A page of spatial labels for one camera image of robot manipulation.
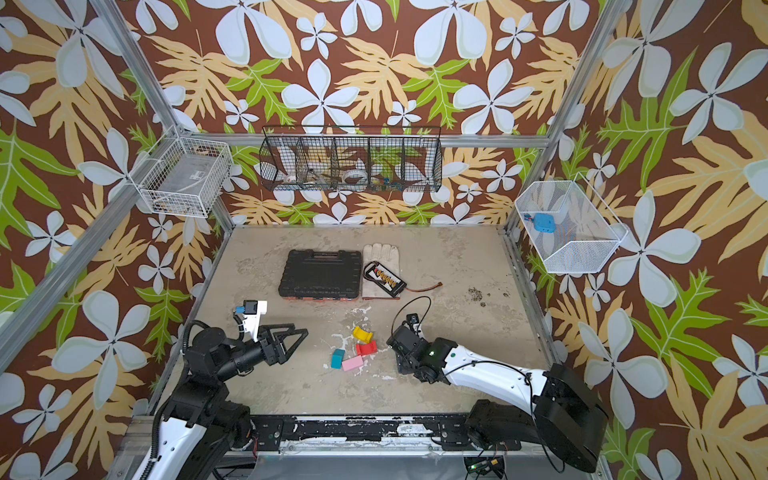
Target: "table surface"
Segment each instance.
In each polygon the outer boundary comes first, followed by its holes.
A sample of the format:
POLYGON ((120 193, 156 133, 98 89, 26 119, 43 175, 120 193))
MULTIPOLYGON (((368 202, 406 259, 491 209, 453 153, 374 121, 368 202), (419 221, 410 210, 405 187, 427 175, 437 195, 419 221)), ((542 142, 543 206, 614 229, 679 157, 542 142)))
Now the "table surface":
MULTIPOLYGON (((548 368, 496 227, 239 227, 222 252, 197 318, 237 337, 233 308, 243 300, 267 300, 263 325, 295 323, 310 334, 289 362, 260 364, 250 375, 229 380, 230 400, 262 414, 381 414, 468 412, 476 400, 491 398, 474 389, 429 385, 397 373, 395 354, 386 345, 392 319, 408 300, 424 293, 406 291, 401 300, 368 301, 287 300, 278 295, 291 249, 362 251, 376 242, 399 248, 401 277, 411 288, 443 283, 426 293, 432 298, 423 325, 427 340, 441 336, 512 365, 548 368), (365 356, 358 369, 331 369, 335 349, 344 349, 345 359, 355 355, 356 326, 373 332, 379 352, 365 356)), ((412 303, 398 323, 406 313, 421 317, 426 304, 412 303)), ((180 362, 164 397, 179 374, 180 362)))

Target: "blue object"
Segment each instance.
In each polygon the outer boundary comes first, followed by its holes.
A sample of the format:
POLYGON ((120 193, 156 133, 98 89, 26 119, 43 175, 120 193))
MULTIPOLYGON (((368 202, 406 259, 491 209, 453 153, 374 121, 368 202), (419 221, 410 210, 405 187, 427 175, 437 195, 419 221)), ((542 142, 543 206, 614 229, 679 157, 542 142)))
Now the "blue object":
POLYGON ((533 218, 533 227, 538 232, 554 233, 554 218, 549 214, 538 214, 533 218))
POLYGON ((344 360, 344 350, 336 349, 331 357, 331 368, 341 370, 341 362, 344 360))

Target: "white wire basket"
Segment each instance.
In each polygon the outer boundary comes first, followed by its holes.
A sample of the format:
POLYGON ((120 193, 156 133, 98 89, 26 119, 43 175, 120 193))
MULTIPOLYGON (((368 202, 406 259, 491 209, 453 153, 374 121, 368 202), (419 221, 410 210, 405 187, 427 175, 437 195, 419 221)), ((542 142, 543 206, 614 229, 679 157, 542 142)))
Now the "white wire basket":
POLYGON ((616 218, 613 226, 575 181, 534 182, 515 200, 525 230, 548 273, 599 272, 629 232, 589 183, 588 188, 616 218), (540 214, 551 215, 553 232, 536 229, 534 220, 540 214))
POLYGON ((208 218, 233 165, 227 144, 192 137, 173 139, 150 160, 155 165, 137 190, 153 213, 180 217, 208 218))

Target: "wall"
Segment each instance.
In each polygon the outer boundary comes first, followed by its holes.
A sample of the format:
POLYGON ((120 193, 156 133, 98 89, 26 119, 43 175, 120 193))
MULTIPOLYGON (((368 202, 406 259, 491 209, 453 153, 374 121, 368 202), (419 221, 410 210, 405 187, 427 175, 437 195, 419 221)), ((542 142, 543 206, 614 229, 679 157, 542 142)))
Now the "wall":
POLYGON ((561 358, 613 412, 614 478, 768 475, 766 18, 634 5, 548 166, 586 174, 631 229, 595 275, 547 274, 524 243, 561 358))
MULTIPOLYGON (((459 4, 174 0, 120 7, 191 130, 418 124, 443 134, 545 133, 601 3, 459 4), (452 15, 465 25, 461 32, 452 15)), ((273 194, 260 186, 257 152, 236 149, 238 167, 225 185, 238 223, 504 223, 525 174, 519 168, 534 157, 449 149, 445 188, 427 198, 397 191, 273 194)))
MULTIPOLYGON (((160 129, 86 2, 0 2, 0 15, 0 320, 12 322, 160 129)), ((0 376, 0 477, 104 477, 219 243, 212 221, 126 216, 0 376)))

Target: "wire basket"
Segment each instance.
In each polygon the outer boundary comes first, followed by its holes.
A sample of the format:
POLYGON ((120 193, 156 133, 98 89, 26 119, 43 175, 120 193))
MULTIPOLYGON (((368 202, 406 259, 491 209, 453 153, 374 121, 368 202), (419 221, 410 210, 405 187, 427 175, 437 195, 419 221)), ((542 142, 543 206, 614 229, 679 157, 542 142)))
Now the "wire basket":
POLYGON ((269 190, 437 191, 442 184, 439 128, 369 134, 364 129, 372 127, 356 127, 357 134, 320 135, 275 133, 277 128, 263 129, 259 152, 269 190))
POLYGON ((233 165, 224 142, 190 137, 173 139, 151 160, 155 165, 136 188, 153 213, 180 217, 208 218, 233 165))
MULTIPOLYGON (((594 197, 605 204, 597 191, 594 197)), ((534 182, 515 200, 515 207, 548 273, 597 273, 628 233, 618 218, 611 227, 571 180, 534 182), (553 231, 538 230, 536 216, 542 214, 542 220, 554 224, 553 231)), ((605 207, 613 214, 607 204, 605 207)))

